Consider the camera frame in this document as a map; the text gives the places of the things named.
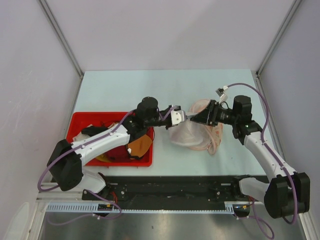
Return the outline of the white mesh laundry bag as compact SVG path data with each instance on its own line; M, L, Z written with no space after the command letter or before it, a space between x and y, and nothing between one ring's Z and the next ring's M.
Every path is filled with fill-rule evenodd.
M176 126L169 128L169 140L178 146L187 148L206 148L210 138L205 125L190 121L190 116Z

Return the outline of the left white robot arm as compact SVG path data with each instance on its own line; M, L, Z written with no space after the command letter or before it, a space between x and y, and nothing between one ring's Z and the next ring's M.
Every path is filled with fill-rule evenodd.
M179 106L169 106L165 110L159 110L155 98L145 97L136 109L126 113L113 127L84 140L72 143L65 139L59 141L47 163L46 171L51 173L58 188L64 192L78 187L105 200L110 196L111 188L103 175L83 167L99 155L137 140L150 127L171 127L171 113L179 109Z

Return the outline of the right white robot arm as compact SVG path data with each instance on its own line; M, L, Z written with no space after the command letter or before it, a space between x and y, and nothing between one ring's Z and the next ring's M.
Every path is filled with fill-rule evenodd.
M210 100L190 121L211 127L219 123L232 126L234 138L253 154L264 170L269 183L246 175L230 188L230 194L235 200L242 201L250 196L263 203L274 219L308 212L309 176L304 172L298 173L268 145L263 129L252 116L251 98L237 95L233 99L232 108L223 108L221 103Z

